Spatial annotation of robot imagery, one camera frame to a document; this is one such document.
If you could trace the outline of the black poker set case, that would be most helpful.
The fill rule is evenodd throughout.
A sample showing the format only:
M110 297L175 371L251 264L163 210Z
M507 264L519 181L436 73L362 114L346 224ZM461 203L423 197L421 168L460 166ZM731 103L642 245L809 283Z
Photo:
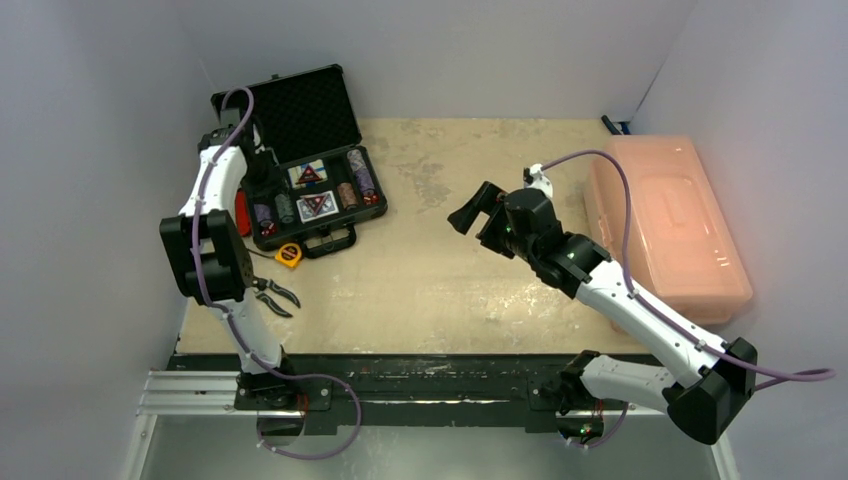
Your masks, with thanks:
M387 197L378 180L348 94L343 69L338 64L287 77L271 79L250 86L251 99L242 93L232 96L225 92L214 94L211 105L222 108L253 110L251 120L260 139L273 149L278 175L274 184L255 195L247 195L250 204L253 240L257 248L276 251L286 243L296 242L309 259L317 259L352 247L357 240L356 226L384 215ZM374 181L380 201L365 205L347 152L359 149ZM328 180L313 187L294 189L287 168L296 164L322 159ZM352 184L359 205L343 210L337 185ZM340 212L312 222L302 223L296 200L303 195L332 191ZM286 194L292 201L296 220L289 225L280 223L275 196ZM261 203L272 209L274 223L261 228L253 205Z

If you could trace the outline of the brown poker chip stack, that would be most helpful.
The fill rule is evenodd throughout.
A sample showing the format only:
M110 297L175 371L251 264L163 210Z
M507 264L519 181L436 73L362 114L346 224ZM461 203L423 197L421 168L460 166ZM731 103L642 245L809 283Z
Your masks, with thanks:
M351 210L358 207L358 197L351 183L343 182L338 184L337 191L343 210Z

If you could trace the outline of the blue orange chip stack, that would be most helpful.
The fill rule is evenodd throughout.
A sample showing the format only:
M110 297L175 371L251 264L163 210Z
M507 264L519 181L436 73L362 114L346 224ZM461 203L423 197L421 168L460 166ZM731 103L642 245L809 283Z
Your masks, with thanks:
M346 154L348 163L353 172L364 170L367 168L362 152L359 149L352 149Z

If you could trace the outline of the grey poker chip stack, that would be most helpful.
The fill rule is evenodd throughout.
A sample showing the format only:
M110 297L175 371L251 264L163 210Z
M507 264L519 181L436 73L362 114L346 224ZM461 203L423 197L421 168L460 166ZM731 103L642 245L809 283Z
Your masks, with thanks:
M291 199L286 194L281 193L276 195L275 205L281 224L289 225L296 220L294 206Z

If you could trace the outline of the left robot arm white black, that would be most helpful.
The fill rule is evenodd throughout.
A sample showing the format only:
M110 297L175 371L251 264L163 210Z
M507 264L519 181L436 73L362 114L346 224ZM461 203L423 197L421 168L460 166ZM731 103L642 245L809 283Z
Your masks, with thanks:
M200 166L188 200L159 225L172 274L180 293L212 312L236 346L238 400L287 408L301 390L252 293L253 263L233 219L252 141L235 126L221 127L204 135L198 150Z

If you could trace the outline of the pink chip stack in case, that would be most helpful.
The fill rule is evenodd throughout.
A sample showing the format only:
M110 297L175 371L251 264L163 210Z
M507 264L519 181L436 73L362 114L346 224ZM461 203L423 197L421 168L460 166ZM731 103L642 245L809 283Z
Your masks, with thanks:
M266 228L274 223L272 209L269 205L257 203L253 205L253 209L257 223L261 228Z

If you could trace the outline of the card deck upper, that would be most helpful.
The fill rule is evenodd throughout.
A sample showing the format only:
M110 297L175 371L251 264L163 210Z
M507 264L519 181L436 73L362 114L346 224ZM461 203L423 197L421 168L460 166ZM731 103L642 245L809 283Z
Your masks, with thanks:
M322 159L296 164L287 168L290 185L294 189L313 187L328 180Z

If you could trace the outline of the card deck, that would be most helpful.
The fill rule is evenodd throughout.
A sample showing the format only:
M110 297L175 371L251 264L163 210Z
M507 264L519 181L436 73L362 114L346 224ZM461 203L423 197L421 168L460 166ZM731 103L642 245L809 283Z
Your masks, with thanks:
M303 195L296 200L296 206L302 223L312 222L340 212L332 191Z
M322 159L296 164L287 168L290 185L294 189L313 187L328 180Z

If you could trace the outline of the card deck lower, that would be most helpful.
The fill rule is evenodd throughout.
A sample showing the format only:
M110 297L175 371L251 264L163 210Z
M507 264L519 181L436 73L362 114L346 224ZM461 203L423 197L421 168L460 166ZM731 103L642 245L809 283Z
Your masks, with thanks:
M340 212L332 191L303 195L296 200L296 206L302 223L312 222Z

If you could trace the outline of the yellow tape measure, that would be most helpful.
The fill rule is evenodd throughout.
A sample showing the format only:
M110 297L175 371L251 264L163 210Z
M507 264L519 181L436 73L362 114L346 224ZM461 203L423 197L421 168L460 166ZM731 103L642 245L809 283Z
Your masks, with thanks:
M289 269L296 269L303 260L303 252L298 243L290 242L277 250L274 259Z

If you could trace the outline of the black pliers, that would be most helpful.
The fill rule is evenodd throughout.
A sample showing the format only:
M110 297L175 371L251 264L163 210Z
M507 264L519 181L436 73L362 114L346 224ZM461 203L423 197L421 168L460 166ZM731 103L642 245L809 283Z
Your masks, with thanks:
M301 308L300 299L292 291L279 285L274 280L255 277L252 282L255 298L264 304L271 312L281 318L292 318L293 314L284 309L277 301L279 297Z

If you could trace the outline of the pink translucent plastic storage box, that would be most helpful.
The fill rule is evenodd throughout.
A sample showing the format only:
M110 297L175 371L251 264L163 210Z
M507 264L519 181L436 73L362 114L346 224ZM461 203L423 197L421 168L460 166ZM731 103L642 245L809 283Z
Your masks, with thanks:
M728 322L752 287L691 140L612 136L591 160L584 200L592 238L636 282L702 326Z

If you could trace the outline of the red black handled tool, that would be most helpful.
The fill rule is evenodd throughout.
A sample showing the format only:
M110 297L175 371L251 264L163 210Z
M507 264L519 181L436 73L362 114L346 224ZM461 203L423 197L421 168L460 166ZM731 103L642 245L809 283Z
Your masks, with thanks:
M250 204L246 193L239 189L235 200L236 225L241 237L249 237L252 234L252 223L250 216Z

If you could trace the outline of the blue clamp at wall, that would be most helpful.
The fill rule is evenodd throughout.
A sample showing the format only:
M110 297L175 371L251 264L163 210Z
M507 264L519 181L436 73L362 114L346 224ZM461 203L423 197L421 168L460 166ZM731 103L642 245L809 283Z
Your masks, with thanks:
M610 132L611 135L629 135L629 127L626 122L615 122L607 115L600 117L602 124Z

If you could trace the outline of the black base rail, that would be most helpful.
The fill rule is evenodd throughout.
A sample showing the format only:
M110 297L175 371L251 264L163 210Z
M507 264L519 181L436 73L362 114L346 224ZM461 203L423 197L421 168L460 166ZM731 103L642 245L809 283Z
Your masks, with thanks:
M224 389L227 413L254 414L263 435L335 435L342 426L513 427L527 433L612 420L620 400L568 394L561 373L570 354L293 354L296 373L318 374L284 384L263 375L244 382L234 354L176 354L166 367Z

